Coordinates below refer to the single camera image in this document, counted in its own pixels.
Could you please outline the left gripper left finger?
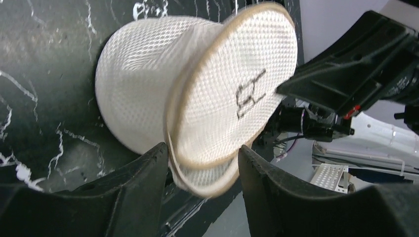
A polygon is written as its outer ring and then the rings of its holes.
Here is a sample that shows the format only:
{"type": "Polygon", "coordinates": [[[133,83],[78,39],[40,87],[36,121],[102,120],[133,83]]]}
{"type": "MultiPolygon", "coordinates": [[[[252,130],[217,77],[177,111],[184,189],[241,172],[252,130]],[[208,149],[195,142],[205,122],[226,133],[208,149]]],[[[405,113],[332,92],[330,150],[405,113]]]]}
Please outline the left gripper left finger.
{"type": "Polygon", "coordinates": [[[0,186],[3,237],[154,237],[168,170],[159,143],[120,169],[73,191],[0,186]]]}

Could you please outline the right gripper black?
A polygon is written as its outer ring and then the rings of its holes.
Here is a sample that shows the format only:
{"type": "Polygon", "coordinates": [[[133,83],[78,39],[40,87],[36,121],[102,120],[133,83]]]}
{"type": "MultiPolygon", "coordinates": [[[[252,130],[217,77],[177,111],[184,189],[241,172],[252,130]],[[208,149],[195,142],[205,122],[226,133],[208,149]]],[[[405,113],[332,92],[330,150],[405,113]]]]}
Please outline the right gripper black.
{"type": "Polygon", "coordinates": [[[419,33],[372,10],[333,45],[299,66],[276,92],[342,117],[377,100],[404,106],[393,115],[419,133],[419,33]]]}

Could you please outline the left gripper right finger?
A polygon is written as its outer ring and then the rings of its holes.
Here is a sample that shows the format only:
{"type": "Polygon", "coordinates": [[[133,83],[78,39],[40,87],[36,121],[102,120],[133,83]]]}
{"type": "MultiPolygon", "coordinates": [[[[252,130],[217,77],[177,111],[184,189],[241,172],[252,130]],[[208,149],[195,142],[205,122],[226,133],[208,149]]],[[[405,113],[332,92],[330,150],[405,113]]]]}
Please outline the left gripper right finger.
{"type": "Polygon", "coordinates": [[[416,237],[419,187],[372,185],[340,194],[303,181],[247,146],[238,156],[253,237],[416,237]]]}

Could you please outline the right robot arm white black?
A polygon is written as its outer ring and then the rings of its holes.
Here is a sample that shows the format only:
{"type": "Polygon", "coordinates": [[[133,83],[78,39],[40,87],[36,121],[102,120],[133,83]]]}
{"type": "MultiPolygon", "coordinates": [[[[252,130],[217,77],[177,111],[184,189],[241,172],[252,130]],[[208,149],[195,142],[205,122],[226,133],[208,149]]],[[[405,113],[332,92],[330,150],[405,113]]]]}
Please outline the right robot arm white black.
{"type": "Polygon", "coordinates": [[[279,129],[343,138],[419,167],[419,34],[372,10],[297,68],[278,94],[309,103],[282,108],[279,129]]]}

